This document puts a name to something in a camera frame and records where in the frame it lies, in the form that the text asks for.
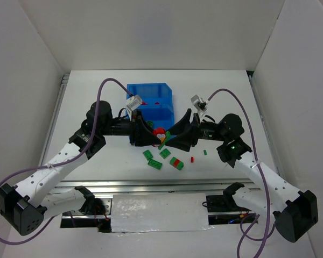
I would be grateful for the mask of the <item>green base plate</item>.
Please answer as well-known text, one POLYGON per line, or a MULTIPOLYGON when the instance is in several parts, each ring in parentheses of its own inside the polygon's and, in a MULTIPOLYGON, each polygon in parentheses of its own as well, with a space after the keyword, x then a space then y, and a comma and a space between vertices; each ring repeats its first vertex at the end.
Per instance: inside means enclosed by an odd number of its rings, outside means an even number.
POLYGON ((161 144, 160 146, 158 147, 159 150, 162 150, 162 148, 165 146, 167 140, 165 139, 161 144))

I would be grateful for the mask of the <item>green curved brick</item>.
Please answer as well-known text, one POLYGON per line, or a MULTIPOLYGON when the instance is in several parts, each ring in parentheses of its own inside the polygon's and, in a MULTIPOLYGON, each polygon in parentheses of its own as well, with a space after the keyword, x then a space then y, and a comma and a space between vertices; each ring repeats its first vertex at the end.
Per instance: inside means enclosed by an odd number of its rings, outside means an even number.
POLYGON ((143 152, 144 157, 149 161, 150 159, 153 159, 153 155, 149 150, 145 150, 143 152))

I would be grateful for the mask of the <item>green 2x4 plate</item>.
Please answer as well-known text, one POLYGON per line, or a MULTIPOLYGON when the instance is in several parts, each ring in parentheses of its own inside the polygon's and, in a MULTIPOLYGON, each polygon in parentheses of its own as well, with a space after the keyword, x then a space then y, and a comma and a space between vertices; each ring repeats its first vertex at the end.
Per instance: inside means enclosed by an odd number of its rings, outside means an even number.
POLYGON ((157 169, 157 170, 161 170, 163 164, 159 161, 154 160, 154 159, 149 159, 148 166, 150 166, 154 169, 157 169))

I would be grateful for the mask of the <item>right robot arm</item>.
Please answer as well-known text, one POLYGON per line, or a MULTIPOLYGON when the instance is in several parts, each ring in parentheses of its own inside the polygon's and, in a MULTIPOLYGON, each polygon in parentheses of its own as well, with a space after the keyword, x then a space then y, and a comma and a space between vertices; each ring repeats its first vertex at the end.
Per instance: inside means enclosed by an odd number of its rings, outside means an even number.
POLYGON ((318 222, 316 195, 291 185, 254 156, 251 147, 241 139, 244 129, 238 115, 229 113, 216 124, 200 121, 199 115, 188 109, 168 131, 173 137, 167 146, 186 152, 200 139, 221 141, 222 145, 217 148, 220 160, 244 173, 260 188, 260 191, 251 191, 235 183, 224 194, 237 206, 269 218, 287 241, 298 241, 318 222))

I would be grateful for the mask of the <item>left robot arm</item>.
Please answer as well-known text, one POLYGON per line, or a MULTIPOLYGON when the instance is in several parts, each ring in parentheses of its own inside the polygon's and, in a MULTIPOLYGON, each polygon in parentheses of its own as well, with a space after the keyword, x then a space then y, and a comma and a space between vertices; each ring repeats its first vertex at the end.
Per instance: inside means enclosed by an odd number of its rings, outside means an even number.
POLYGON ((104 214, 103 202, 84 186, 60 194, 50 191, 103 148, 106 135, 128 136, 137 147, 161 143, 139 110, 133 112, 131 119, 113 118, 108 102, 95 102, 80 129, 56 156, 16 185, 5 183, 0 187, 0 214, 22 236, 34 232, 45 219, 67 211, 104 214))

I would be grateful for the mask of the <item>blue near bin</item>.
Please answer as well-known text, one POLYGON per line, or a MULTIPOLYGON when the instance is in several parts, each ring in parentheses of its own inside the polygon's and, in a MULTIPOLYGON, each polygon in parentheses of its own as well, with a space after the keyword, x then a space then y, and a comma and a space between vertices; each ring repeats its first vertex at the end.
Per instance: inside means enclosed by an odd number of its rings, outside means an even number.
POLYGON ((165 130, 174 125, 174 108, 168 105, 141 105, 138 110, 142 113, 144 120, 153 121, 155 130, 162 127, 165 130))

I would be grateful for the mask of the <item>blue bin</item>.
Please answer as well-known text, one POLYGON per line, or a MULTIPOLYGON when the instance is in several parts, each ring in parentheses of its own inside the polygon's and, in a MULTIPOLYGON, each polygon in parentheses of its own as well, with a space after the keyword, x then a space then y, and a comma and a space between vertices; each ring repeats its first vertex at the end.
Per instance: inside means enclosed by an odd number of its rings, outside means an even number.
POLYGON ((172 89, 166 83, 131 83, 127 84, 127 89, 133 95, 141 97, 142 105, 160 102, 162 105, 173 106, 172 89))
POLYGON ((168 105, 141 105, 138 110, 142 113, 144 120, 153 121, 155 130, 162 127, 165 130, 174 125, 174 108, 168 105))

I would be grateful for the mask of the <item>green red green brick stack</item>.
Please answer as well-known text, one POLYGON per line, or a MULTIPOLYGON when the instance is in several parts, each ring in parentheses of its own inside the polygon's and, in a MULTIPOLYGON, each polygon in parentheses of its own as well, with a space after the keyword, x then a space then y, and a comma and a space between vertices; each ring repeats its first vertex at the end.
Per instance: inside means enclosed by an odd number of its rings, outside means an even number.
POLYGON ((184 163, 176 157, 172 157, 169 161, 169 164, 177 170, 182 170, 184 167, 184 163))

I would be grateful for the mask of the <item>blue far bin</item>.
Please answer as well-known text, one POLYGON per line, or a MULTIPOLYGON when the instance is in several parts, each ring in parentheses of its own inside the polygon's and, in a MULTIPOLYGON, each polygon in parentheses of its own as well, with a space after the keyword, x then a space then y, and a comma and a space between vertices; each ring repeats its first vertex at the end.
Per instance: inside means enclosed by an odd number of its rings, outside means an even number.
POLYGON ((127 84, 127 89, 133 95, 141 97, 142 105, 160 102, 162 105, 173 106, 172 89, 166 83, 131 83, 127 84))

